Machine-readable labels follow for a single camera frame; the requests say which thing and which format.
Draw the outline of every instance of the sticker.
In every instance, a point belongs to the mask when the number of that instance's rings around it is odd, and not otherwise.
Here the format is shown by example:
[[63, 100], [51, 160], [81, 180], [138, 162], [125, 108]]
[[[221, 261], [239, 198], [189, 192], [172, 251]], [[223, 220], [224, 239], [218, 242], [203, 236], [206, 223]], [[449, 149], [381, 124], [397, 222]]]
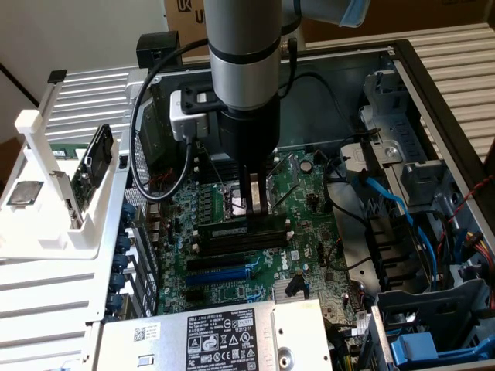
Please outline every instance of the sticker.
[[356, 328], [351, 331], [352, 336], [364, 335], [370, 322], [370, 317], [366, 311], [359, 311], [356, 313]]
[[148, 324], [146, 327], [137, 327], [134, 329], [134, 341], [160, 339], [160, 322]]
[[257, 371], [254, 309], [187, 319], [186, 371]]
[[57, 158], [65, 158], [67, 157], [67, 153], [65, 152], [65, 149], [58, 149], [58, 150], [53, 150], [53, 155]]
[[291, 260], [299, 260], [299, 252], [297, 250], [291, 251]]

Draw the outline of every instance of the green circuit board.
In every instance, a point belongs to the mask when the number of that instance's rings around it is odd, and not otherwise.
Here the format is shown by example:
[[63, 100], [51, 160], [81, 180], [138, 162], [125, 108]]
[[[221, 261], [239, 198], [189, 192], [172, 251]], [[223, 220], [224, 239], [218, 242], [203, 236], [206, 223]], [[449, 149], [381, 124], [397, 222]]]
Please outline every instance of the green circuit board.
[[[224, 212], [224, 195], [221, 184], [196, 185], [190, 179], [173, 199], [173, 207], [162, 212], [163, 224], [167, 220], [179, 218], [180, 233], [174, 234], [174, 244], [167, 244], [166, 233], [161, 233], [159, 249], [161, 261], [161, 282], [159, 289], [158, 314], [178, 313], [208, 305], [221, 305], [232, 302], [265, 301], [274, 296], [274, 285], [280, 280], [290, 280], [295, 274], [302, 274], [309, 286], [309, 297], [320, 300], [324, 315], [332, 322], [351, 323], [354, 313], [351, 305], [343, 305], [343, 295], [349, 292], [349, 281], [344, 272], [331, 271], [318, 258], [318, 246], [325, 254], [339, 238], [332, 213], [323, 212], [323, 165], [313, 165], [309, 174], [299, 169], [301, 161], [312, 161], [312, 154], [304, 151], [281, 152], [284, 159], [268, 183], [271, 189], [271, 204], [276, 203], [294, 184], [295, 190], [271, 212], [285, 214], [294, 232], [288, 246], [273, 246], [267, 250], [245, 253], [250, 264], [258, 261], [252, 269], [250, 280], [230, 281], [221, 284], [208, 284], [199, 287], [204, 294], [200, 302], [186, 302], [183, 292], [186, 286], [188, 260], [200, 259], [192, 252], [193, 225], [201, 223], [227, 223], [232, 215]], [[234, 183], [224, 186], [235, 188]], [[310, 198], [319, 199], [316, 207], [308, 204]], [[202, 205], [210, 204], [210, 213], [204, 214]]]

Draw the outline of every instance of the blue pcie slot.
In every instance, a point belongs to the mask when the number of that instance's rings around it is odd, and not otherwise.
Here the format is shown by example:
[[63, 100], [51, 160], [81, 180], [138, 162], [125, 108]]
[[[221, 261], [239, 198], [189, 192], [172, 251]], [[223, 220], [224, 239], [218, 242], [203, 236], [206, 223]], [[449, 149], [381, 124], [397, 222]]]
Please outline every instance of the blue pcie slot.
[[216, 272], [194, 274], [186, 277], [187, 286], [201, 286], [205, 284], [217, 284], [227, 281], [249, 280], [251, 269], [246, 267], [222, 269]]

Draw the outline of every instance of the blue drive bracket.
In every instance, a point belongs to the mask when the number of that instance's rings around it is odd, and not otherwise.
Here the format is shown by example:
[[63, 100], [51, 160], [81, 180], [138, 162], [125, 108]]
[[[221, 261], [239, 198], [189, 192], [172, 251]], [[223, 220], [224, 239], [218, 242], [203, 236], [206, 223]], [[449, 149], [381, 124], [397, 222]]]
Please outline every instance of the blue drive bracket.
[[395, 365], [401, 371], [475, 362], [493, 358], [495, 335], [484, 339], [473, 348], [437, 352], [431, 333], [406, 334], [392, 342], [391, 350]]

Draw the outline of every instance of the power supply label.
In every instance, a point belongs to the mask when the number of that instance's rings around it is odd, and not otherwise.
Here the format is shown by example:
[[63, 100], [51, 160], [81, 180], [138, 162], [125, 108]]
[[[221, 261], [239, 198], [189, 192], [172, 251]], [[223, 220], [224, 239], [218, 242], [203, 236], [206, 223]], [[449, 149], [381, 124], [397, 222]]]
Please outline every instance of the power supply label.
[[186, 371], [256, 371], [254, 309], [187, 319]]

